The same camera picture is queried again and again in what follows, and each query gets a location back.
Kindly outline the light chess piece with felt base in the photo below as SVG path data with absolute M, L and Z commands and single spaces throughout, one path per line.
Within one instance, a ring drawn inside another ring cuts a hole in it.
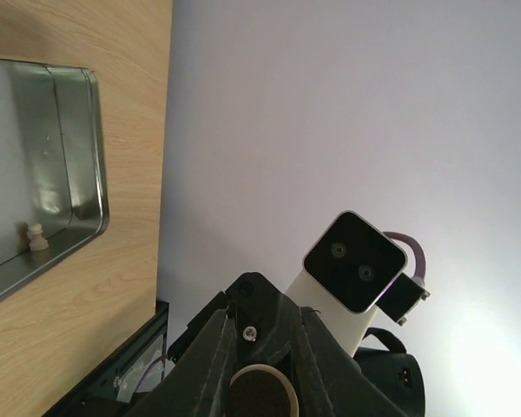
M 292 382 L 275 367 L 253 364 L 232 377 L 225 416 L 299 415 L 299 400 Z

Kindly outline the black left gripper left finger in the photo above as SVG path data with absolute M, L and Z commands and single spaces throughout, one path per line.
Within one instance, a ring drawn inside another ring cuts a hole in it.
M 236 306 L 214 312 L 173 370 L 131 416 L 222 416 L 236 369 Z

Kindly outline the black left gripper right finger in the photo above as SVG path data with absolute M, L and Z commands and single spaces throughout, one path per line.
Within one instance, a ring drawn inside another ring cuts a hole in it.
M 403 416 L 361 372 L 312 308 L 290 319 L 293 385 L 300 416 Z

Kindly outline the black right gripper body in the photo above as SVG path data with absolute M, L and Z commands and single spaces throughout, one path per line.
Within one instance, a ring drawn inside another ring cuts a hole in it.
M 168 358 L 176 365 L 214 312 L 231 303 L 236 306 L 237 333 L 237 364 L 232 377 L 246 366 L 266 364 L 280 370 L 293 385 L 290 319 L 296 307 L 307 307 L 296 305 L 258 273 L 241 275 L 207 304 L 171 345 Z M 368 328 L 366 336 L 376 338 L 381 348 L 360 347 L 351 355 L 362 374 L 405 413 L 403 416 L 424 415 L 425 387 L 416 359 L 385 329 Z M 299 399 L 299 389 L 293 388 Z

